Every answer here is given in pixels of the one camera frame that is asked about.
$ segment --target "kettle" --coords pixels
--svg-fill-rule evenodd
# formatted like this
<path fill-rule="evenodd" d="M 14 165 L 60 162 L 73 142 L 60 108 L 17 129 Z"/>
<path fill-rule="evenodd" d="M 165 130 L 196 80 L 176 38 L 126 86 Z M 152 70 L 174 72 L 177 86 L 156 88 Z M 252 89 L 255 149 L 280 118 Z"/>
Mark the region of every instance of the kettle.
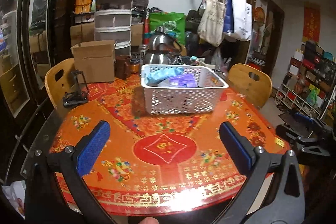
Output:
<path fill-rule="evenodd" d="M 182 52 L 182 47 L 176 39 L 165 33 L 165 28 L 157 27 L 155 33 L 150 37 L 148 51 L 144 57 L 144 64 L 172 64 L 171 57 L 173 54 Z"/>

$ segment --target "table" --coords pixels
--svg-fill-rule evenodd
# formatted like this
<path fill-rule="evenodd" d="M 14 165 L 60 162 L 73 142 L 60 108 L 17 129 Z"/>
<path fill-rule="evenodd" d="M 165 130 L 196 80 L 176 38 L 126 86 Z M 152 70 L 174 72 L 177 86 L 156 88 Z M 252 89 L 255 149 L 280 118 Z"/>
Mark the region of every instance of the table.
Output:
<path fill-rule="evenodd" d="M 58 131 L 49 151 L 76 145 L 100 120 L 110 124 L 108 142 L 91 173 L 83 177 L 110 214 L 177 213 L 234 196 L 245 177 L 219 138 L 224 121 L 268 152 L 284 153 L 289 148 L 276 143 L 274 128 L 231 88 L 223 92 L 213 112 L 162 116 L 146 112 L 138 75 L 89 84 L 89 90 L 87 104 L 70 110 L 62 123 L 54 122 Z M 73 203 L 62 175 L 57 177 L 66 200 Z"/>

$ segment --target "logo on green bag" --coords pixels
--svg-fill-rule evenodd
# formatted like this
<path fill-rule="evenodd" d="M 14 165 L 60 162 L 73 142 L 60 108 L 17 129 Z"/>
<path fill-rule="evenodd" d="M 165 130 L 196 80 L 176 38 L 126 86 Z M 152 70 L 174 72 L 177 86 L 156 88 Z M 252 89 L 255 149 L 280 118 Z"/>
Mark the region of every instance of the logo on green bag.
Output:
<path fill-rule="evenodd" d="M 165 23 L 163 23 L 163 26 L 168 32 L 171 32 L 177 28 L 177 24 L 175 21 L 166 21 Z"/>

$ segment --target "jar lid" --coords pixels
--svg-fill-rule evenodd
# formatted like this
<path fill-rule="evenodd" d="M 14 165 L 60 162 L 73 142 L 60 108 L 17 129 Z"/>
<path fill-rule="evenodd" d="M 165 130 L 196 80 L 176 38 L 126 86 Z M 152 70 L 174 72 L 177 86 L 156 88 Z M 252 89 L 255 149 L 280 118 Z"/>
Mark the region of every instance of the jar lid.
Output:
<path fill-rule="evenodd" d="M 130 62 L 131 64 L 137 64 L 137 63 L 140 62 L 140 60 L 139 60 L 139 59 L 131 59 L 129 62 Z"/>

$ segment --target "red chinese wall scroll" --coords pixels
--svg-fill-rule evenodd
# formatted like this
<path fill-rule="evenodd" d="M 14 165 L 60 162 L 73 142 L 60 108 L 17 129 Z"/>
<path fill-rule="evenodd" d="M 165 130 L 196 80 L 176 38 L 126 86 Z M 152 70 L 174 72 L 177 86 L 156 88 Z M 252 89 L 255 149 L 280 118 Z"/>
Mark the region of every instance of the red chinese wall scroll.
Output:
<path fill-rule="evenodd" d="M 304 5 L 304 25 L 302 41 L 307 40 L 315 41 L 320 40 L 320 7 L 311 3 Z"/>

